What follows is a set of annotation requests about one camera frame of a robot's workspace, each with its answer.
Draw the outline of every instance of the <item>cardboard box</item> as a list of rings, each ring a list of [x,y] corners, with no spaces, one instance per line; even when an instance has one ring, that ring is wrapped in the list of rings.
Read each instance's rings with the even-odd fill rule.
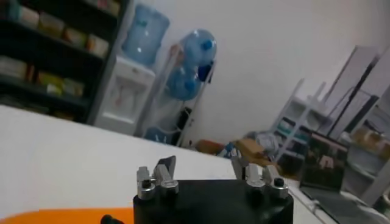
[[[253,139],[240,139],[235,142],[236,148],[241,152],[250,163],[257,164],[259,166],[274,165],[277,167],[279,173],[280,167],[273,162],[270,162],[266,155],[263,154],[264,148],[258,145]]]
[[[240,139],[235,142],[236,148],[251,158],[264,158],[264,148],[250,138]]]
[[[196,144],[196,150],[198,152],[210,154],[210,155],[216,155],[220,151],[224,149],[224,145],[217,143],[217,142],[212,142],[208,140],[199,140]]]

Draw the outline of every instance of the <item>metal clamp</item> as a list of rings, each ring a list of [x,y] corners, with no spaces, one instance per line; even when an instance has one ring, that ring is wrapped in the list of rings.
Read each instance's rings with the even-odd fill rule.
[[[279,175],[278,170],[273,165],[268,165],[263,171],[263,179],[267,186],[271,188],[271,195],[275,198],[284,199],[288,197],[288,186]]]
[[[179,182],[173,180],[165,165],[157,165],[154,170],[156,184],[161,186],[163,195],[179,193]]]
[[[151,177],[146,166],[140,167],[137,174],[137,196],[142,200],[150,200],[154,197],[156,186],[160,186],[163,196],[179,193],[179,182],[173,180],[176,157],[171,156],[160,159]]]
[[[150,200],[154,197],[156,185],[149,176],[146,166],[140,167],[136,172],[137,196],[142,200]]]
[[[254,190],[263,192],[266,184],[264,181],[260,180],[260,175],[258,174],[257,165],[250,163],[245,168],[246,173],[246,183]]]

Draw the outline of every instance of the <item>metal rack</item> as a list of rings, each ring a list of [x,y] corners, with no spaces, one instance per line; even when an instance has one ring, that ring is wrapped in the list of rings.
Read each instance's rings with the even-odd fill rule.
[[[167,59],[167,62],[165,63],[165,68],[160,74],[161,82],[159,83],[157,94],[153,99],[152,106],[149,110],[150,112],[147,115],[146,121],[144,122],[142,127],[143,138],[146,137],[149,128],[156,128],[157,130],[159,130],[160,132],[166,135],[175,135],[175,137],[172,142],[166,142],[166,139],[159,139],[156,136],[154,141],[180,146],[184,139],[188,127],[190,127],[191,123],[194,121],[193,119],[194,110],[196,109],[200,99],[202,98],[206,86],[209,84],[211,80],[216,65],[216,61],[215,60],[213,61],[210,71],[207,74],[207,78],[202,83],[198,95],[192,100],[182,101],[179,99],[173,99],[171,97],[167,97],[165,93],[167,90],[166,83],[168,81],[168,77],[172,72],[172,70],[180,63],[179,60],[181,57],[179,57],[179,55],[182,54],[183,52],[179,44],[175,44],[170,48],[169,57]],[[167,125],[166,123],[167,120],[171,120],[175,123],[178,120],[180,120],[180,116],[176,116],[179,114],[171,113],[171,111],[185,113],[186,119],[183,125],[181,125],[181,127],[179,127],[177,124],[172,124],[171,122],[168,122]]]
[[[318,101],[318,97],[324,89],[325,83],[323,82],[321,84],[312,97],[304,101],[296,96],[303,81],[304,79],[298,81],[290,98],[271,127],[271,132],[275,133],[280,139],[283,139],[279,141],[280,148],[274,159],[276,162],[283,155],[304,159],[303,153],[292,151],[292,145],[307,144],[311,130],[321,132],[321,130],[326,129],[332,124],[332,120],[324,113],[325,107]],[[285,124],[288,124],[292,128],[285,128]]]

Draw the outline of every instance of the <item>water bottle rack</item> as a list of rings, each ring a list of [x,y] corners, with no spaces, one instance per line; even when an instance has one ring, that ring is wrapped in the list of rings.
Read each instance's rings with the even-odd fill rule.
[[[207,78],[205,79],[204,82],[202,82],[202,86],[201,86],[197,96],[194,99],[184,101],[184,100],[175,99],[173,97],[167,98],[166,91],[167,91],[167,89],[169,89],[169,87],[167,86],[167,81],[168,81],[169,75],[171,74],[171,72],[173,71],[173,69],[176,66],[179,66],[181,64],[181,62],[183,60],[183,56],[184,56],[184,53],[182,51],[182,47],[180,44],[175,44],[175,45],[171,46],[171,48],[169,50],[168,59],[165,63],[164,69],[162,70],[160,77],[159,77],[160,81],[158,84],[158,90],[156,91],[157,94],[154,96],[154,98],[152,100],[151,109],[149,110],[149,114],[146,116],[146,120],[145,120],[143,128],[142,128],[142,131],[143,131],[142,137],[143,138],[147,138],[148,130],[151,130],[152,128],[154,128],[155,130],[159,131],[161,135],[159,136],[156,134],[153,137],[153,139],[150,139],[150,137],[149,137],[148,138],[149,140],[153,140],[153,141],[157,141],[157,142],[165,143],[165,144],[172,144],[172,145],[180,146],[180,144],[184,138],[185,133],[187,132],[188,128],[191,126],[191,124],[194,120],[193,117],[194,117],[195,109],[196,109],[197,105],[199,104],[200,99],[202,98],[203,92],[204,92],[207,84],[209,84],[209,82],[211,80],[211,77],[212,77],[212,74],[213,74],[213,71],[214,71],[214,68],[216,65],[216,61],[215,60],[213,61],[211,69],[210,69],[209,73],[207,74]],[[175,104],[175,106],[170,107],[169,103],[173,103],[173,104]],[[166,125],[165,125],[165,127],[162,127],[161,123],[167,120],[167,116],[166,116],[167,111],[164,111],[164,109],[169,109],[170,111],[176,112],[175,107],[176,107],[176,109],[179,108],[180,110],[177,110],[179,112],[179,116],[177,116],[177,117],[173,116],[173,118],[175,118],[175,119],[172,120],[173,124],[170,124],[170,127],[172,127],[172,128],[168,129],[168,128],[166,128]],[[184,122],[184,125],[181,125],[183,127],[180,128],[177,125],[177,122],[179,121],[180,115],[183,111],[188,116],[188,118]],[[179,135],[178,138],[176,136],[176,138],[177,138],[176,142],[173,142],[172,139],[171,140],[168,139],[168,138],[172,137],[173,135]]]

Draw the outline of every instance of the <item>orange object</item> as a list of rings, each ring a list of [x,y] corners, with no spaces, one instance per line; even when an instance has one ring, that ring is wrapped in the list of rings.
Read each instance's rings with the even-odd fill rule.
[[[125,224],[133,224],[133,208],[117,209],[49,209],[26,212],[4,220],[0,224],[99,224],[104,215],[111,215]]]

